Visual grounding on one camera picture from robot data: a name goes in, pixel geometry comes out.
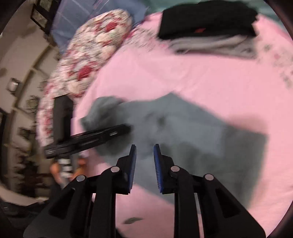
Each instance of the dark furniture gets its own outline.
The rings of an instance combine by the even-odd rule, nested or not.
[[[34,4],[31,19],[45,32],[50,34],[52,23],[61,0],[38,0]]]
[[[7,119],[7,112],[5,112],[4,110],[2,110],[0,108],[0,179],[3,181],[3,168],[2,168],[2,140],[3,140],[3,133],[4,133],[4,127],[5,127],[5,122]]]

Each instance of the teal fabric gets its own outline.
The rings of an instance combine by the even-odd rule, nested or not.
[[[202,1],[208,1],[208,0],[143,0],[144,4],[149,7],[148,13],[163,11],[164,9],[167,9],[169,7],[182,4],[182,3],[199,3]],[[281,26],[284,27],[281,20],[276,15],[276,13],[267,3],[264,2],[264,0],[242,0],[242,1],[245,2],[248,6],[256,9],[259,13],[266,15],[267,17],[275,20],[277,23],[279,23]]]
[[[137,147],[134,182],[167,201],[157,186],[153,146],[189,173],[213,174],[244,206],[249,205],[262,165],[266,136],[226,124],[201,107],[167,94],[153,101],[129,101],[115,97],[97,98],[81,119],[86,131],[120,124],[131,132],[95,149],[112,166]]]

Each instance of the stack of folded clothes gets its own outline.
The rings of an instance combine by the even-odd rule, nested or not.
[[[213,0],[163,11],[158,37],[176,53],[205,52],[256,58],[252,23],[257,11],[243,2]]]

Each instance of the red floral pattern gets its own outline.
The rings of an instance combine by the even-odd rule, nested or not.
[[[119,48],[131,29],[129,14],[121,9],[87,21],[75,33],[52,72],[37,113],[37,135],[42,146],[53,142],[54,98],[68,94],[78,103],[97,71]]]

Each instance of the gray folded clothing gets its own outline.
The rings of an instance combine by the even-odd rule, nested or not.
[[[243,35],[178,38],[170,41],[169,48],[176,53],[195,51],[243,58],[257,56],[253,38]]]
[[[236,129],[171,93],[153,101],[123,102],[101,97],[81,123],[87,131],[131,125],[130,134],[96,150],[106,162],[115,165],[118,158],[129,153],[131,144],[136,144],[134,182],[168,201],[173,201],[173,196],[160,195],[157,187],[155,144],[176,165],[194,175],[215,175],[243,205],[249,203],[261,168],[264,135]]]

